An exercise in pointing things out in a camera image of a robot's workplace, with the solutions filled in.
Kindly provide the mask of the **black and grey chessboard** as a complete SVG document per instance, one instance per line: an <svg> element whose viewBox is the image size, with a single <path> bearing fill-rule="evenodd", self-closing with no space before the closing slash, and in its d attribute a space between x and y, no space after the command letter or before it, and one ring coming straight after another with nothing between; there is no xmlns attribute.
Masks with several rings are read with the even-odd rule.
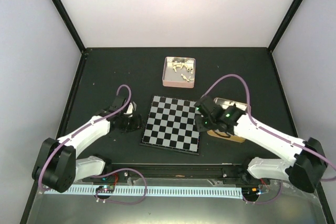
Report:
<svg viewBox="0 0 336 224"><path fill-rule="evenodd" d="M140 144L198 155L200 133L195 124L198 114L195 101L155 95Z"/></svg>

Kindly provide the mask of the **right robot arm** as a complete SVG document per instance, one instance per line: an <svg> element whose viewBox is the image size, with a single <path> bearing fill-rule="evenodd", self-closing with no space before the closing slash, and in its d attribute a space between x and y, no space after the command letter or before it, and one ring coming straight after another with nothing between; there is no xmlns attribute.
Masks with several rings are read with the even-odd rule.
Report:
<svg viewBox="0 0 336 224"><path fill-rule="evenodd" d="M199 132L213 131L249 140L277 155L277 159L252 158L238 171L239 179L250 184L270 178L291 182L298 189L313 193L328 164L321 143L307 141L277 131L248 114L247 105L209 96L195 103L195 123Z"/></svg>

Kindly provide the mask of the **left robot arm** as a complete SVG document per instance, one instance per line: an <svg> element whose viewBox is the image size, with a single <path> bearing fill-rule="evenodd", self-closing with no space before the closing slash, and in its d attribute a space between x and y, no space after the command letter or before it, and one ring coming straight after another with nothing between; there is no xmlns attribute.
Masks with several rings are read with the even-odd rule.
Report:
<svg viewBox="0 0 336 224"><path fill-rule="evenodd" d="M136 111L136 103L128 102L123 96L116 96L112 105L97 112L82 127L55 140L43 141L32 171L32 179L38 181L41 171L51 153L57 153L50 160L41 183L63 193L79 180L96 176L108 181L113 174L111 160L99 154L79 159L78 156L99 138L113 130L132 132L142 127L142 116Z"/></svg>

